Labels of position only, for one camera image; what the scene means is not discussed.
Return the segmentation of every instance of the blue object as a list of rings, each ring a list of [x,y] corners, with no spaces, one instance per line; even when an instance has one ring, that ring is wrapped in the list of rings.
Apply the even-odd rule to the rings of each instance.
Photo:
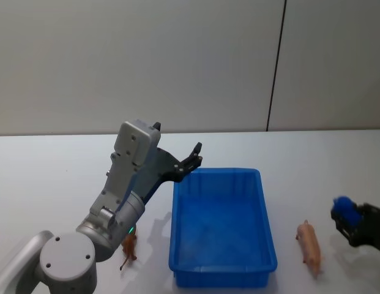
[[[179,287],[265,287],[277,268],[259,171],[198,168],[174,183],[170,268]]]
[[[362,220],[361,214],[355,209],[355,203],[347,196],[334,199],[332,211],[342,217],[350,226],[356,227]]]

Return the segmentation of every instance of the brown toy horse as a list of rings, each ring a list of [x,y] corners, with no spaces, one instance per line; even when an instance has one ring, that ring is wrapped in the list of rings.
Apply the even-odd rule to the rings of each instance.
[[[127,236],[124,238],[122,242],[123,247],[123,253],[126,255],[126,259],[124,260],[124,263],[120,267],[120,270],[122,270],[123,266],[126,264],[126,262],[131,258],[133,261],[136,260],[136,256],[134,254],[135,251],[135,241],[136,241],[136,235],[135,235],[136,227],[134,226],[134,230],[132,230]]]

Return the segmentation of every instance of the gray wall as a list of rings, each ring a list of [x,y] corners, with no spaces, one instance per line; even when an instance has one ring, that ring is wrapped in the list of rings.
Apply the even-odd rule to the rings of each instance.
[[[283,0],[0,0],[0,134],[265,130]]]
[[[0,0],[0,135],[266,130],[284,0]],[[380,128],[380,0],[287,0],[269,130]]]

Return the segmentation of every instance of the white tabletop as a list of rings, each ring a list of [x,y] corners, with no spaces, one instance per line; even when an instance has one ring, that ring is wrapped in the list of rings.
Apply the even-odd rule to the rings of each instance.
[[[0,137],[0,264],[21,239],[41,230],[73,232],[105,182],[115,135]],[[380,253],[353,249],[330,218],[348,195],[380,206],[380,130],[166,134],[159,146],[177,158],[202,142],[203,167],[261,172],[278,268],[264,290],[184,290],[168,268],[173,185],[166,183],[137,225],[138,260],[123,273],[119,249],[97,265],[95,293],[380,293]],[[324,256],[314,280],[295,240],[305,219]],[[40,284],[34,293],[48,293]]]

